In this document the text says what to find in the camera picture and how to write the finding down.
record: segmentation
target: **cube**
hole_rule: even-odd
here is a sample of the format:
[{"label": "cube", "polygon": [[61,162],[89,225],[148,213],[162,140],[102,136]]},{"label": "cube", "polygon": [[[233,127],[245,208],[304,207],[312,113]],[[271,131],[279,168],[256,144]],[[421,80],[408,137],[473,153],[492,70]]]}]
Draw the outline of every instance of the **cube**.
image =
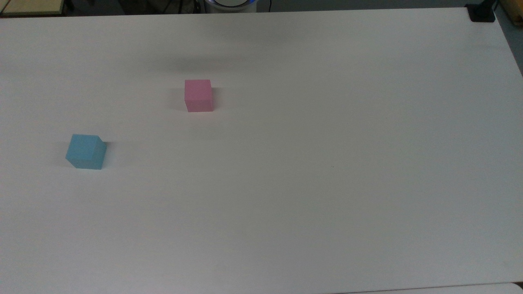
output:
[{"label": "cube", "polygon": [[106,149],[96,135],[74,134],[65,158],[76,168],[101,169]]},{"label": "cube", "polygon": [[189,112],[213,111],[210,80],[185,80],[185,105]]}]

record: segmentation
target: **floor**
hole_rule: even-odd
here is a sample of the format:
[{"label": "floor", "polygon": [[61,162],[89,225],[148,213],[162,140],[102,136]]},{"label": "floor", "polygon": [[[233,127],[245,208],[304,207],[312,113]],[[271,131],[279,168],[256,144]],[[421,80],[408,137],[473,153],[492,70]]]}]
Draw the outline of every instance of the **floor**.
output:
[{"label": "floor", "polygon": [[[89,6],[87,0],[73,0],[75,11],[70,16],[91,15],[134,15],[158,14],[164,10],[169,0],[95,0]],[[267,12],[270,0],[259,0],[258,11]],[[314,10],[351,10],[351,9],[395,9],[395,8],[433,8],[463,7],[467,3],[479,3],[481,0],[272,0],[272,12],[314,11]],[[173,0],[166,13],[177,13],[178,0]],[[519,70],[523,75],[523,27],[514,26],[503,8],[498,7],[496,16]]]}]

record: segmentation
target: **white table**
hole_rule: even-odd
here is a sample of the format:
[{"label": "white table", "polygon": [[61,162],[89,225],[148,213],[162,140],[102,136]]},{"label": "white table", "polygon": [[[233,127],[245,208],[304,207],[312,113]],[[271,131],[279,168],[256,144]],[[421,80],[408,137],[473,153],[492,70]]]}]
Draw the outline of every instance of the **white table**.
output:
[{"label": "white table", "polygon": [[[5,294],[523,280],[523,79],[498,23],[448,8],[0,27]],[[186,111],[193,78],[214,112]],[[101,171],[65,160],[73,133],[109,142]]]}]

